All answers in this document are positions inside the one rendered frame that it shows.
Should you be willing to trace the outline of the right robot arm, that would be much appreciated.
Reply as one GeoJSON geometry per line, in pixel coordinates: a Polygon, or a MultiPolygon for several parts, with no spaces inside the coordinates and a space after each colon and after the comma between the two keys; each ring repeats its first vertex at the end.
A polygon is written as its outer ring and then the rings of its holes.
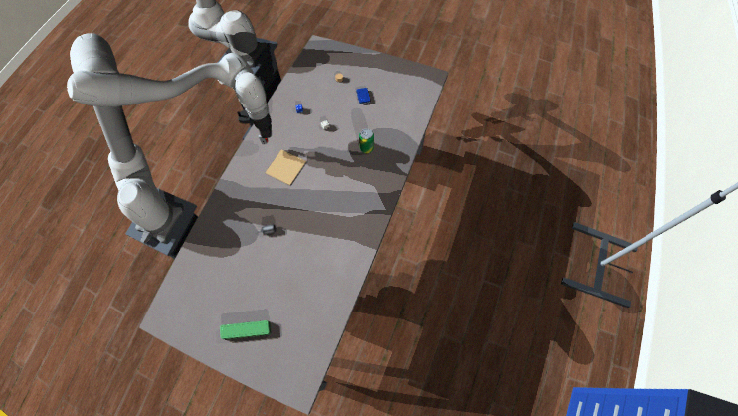
{"type": "Polygon", "coordinates": [[[108,163],[119,190],[120,210],[136,224],[136,230],[143,231],[141,242],[146,244],[153,236],[165,243],[183,209],[162,199],[142,149],[133,143],[122,106],[171,99],[215,78],[234,89],[248,112],[258,112],[267,103],[261,81],[235,53],[167,81],[122,74],[110,44],[95,33],[78,36],[70,56],[74,73],[68,79],[68,93],[75,102],[94,108],[110,149],[108,163]]]}

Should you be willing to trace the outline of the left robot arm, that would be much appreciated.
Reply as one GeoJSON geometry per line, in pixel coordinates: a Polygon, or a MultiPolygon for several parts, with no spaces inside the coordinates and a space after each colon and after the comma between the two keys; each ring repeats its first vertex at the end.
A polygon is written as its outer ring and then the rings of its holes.
{"type": "Polygon", "coordinates": [[[231,49],[231,53],[239,54],[252,67],[267,44],[257,42],[255,30],[248,16],[239,10],[224,13],[221,5],[215,0],[196,0],[196,2],[189,18],[191,32],[203,40],[227,46],[231,49]]]}

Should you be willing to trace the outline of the green rectangular box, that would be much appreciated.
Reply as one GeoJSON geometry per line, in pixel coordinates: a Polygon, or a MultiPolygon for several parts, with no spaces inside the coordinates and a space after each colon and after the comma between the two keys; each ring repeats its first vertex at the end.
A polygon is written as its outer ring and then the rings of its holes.
{"type": "Polygon", "coordinates": [[[271,334],[271,324],[267,320],[225,324],[220,326],[222,339],[244,338],[271,334]]]}

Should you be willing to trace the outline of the beige flat mat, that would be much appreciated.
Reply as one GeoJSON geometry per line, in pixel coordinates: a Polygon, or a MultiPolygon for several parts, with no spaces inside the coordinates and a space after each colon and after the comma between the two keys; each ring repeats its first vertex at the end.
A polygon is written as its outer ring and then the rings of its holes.
{"type": "Polygon", "coordinates": [[[281,150],[266,174],[290,186],[305,162],[305,160],[281,150]]]}

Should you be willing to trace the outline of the green soda can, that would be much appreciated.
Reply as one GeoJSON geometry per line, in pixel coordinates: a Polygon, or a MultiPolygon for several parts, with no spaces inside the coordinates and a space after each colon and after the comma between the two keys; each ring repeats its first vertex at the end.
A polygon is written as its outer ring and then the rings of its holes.
{"type": "Polygon", "coordinates": [[[359,133],[360,150],[363,153],[371,153],[374,150],[374,133],[365,128],[359,133]]]}

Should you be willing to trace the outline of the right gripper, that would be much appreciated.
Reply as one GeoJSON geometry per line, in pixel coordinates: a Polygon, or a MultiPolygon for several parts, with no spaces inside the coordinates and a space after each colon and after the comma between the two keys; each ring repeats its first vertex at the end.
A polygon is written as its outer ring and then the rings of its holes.
{"type": "Polygon", "coordinates": [[[267,144],[266,138],[272,136],[272,120],[269,115],[268,104],[258,112],[248,112],[245,109],[237,112],[239,123],[247,124],[253,123],[255,127],[260,131],[259,139],[262,144],[267,144]]]}

